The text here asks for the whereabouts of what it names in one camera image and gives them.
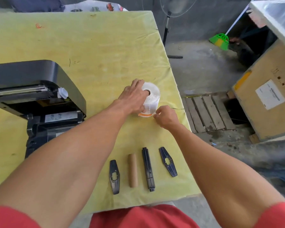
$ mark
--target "label roll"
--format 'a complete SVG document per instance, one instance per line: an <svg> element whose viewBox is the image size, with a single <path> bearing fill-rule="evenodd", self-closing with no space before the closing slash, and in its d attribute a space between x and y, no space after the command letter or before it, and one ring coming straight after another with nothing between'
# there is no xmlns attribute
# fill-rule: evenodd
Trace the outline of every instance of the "label roll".
<svg viewBox="0 0 285 228"><path fill-rule="evenodd" d="M150 82L145 82L142 89L149 91L150 94L143 104L146 111L138 115L147 118L155 114L155 111L157 110L158 103L160 101L160 90L156 85Z"/></svg>

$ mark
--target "orange mark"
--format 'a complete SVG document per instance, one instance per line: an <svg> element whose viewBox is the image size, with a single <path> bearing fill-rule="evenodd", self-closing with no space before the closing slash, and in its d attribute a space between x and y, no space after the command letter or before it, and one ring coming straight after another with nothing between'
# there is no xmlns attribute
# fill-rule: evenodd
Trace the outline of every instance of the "orange mark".
<svg viewBox="0 0 285 228"><path fill-rule="evenodd" d="M247 78L251 75L252 71L249 70L247 71L240 80L238 80L238 82L234 85L234 90L238 90L242 85L243 83L247 80Z"/></svg>
<svg viewBox="0 0 285 228"><path fill-rule="evenodd" d="M140 113L140 114L138 114L138 116L150 117L150 116L152 116L152 114L142 114L142 113Z"/></svg>
<svg viewBox="0 0 285 228"><path fill-rule="evenodd" d="M44 27L43 27L43 26L39 26L39 24L37 23L37 24L36 24L36 28L37 28L37 29L41 29L41 28L44 28Z"/></svg>

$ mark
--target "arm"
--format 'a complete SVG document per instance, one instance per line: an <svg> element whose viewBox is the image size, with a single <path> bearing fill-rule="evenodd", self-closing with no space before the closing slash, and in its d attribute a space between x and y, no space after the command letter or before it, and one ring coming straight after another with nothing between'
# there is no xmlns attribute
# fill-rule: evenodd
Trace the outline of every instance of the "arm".
<svg viewBox="0 0 285 228"><path fill-rule="evenodd" d="M42 227L68 227L89 199L117 134L149 94L134 80L108 108L49 141L0 185L0 205L26 213Z"/></svg>
<svg viewBox="0 0 285 228"><path fill-rule="evenodd" d="M156 122L175 138L221 227L251 228L267 208L285 202L252 168L187 130L169 106L161 106L156 113Z"/></svg>

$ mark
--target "yellow tablecloth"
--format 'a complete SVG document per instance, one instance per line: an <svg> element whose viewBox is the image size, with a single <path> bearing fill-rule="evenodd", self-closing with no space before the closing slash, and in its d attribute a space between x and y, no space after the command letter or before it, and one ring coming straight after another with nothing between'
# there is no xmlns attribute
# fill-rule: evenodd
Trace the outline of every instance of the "yellow tablecloth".
<svg viewBox="0 0 285 228"><path fill-rule="evenodd" d="M177 108L189 128L160 35L150 11L0 14L0 63L53 60L87 101L87 117L107 107L135 78L156 84L159 105ZM26 121L0 109L0 183L23 161ZM172 156L178 172L171 177L159 148ZM155 192L147 188L141 150L149 149ZM138 158L139 187L128 184L127 156ZM120 193L113 195L109 161L116 159ZM200 193L172 135L154 119L130 116L118 134L94 192L82 212L125 208Z"/></svg>

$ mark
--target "black label printer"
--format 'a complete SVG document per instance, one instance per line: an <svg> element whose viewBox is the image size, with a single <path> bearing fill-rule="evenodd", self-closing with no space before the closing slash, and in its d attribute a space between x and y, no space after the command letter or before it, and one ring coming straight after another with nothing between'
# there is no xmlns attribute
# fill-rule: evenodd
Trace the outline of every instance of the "black label printer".
<svg viewBox="0 0 285 228"><path fill-rule="evenodd" d="M49 60L0 64L0 108L28 121L25 158L86 117L84 97Z"/></svg>

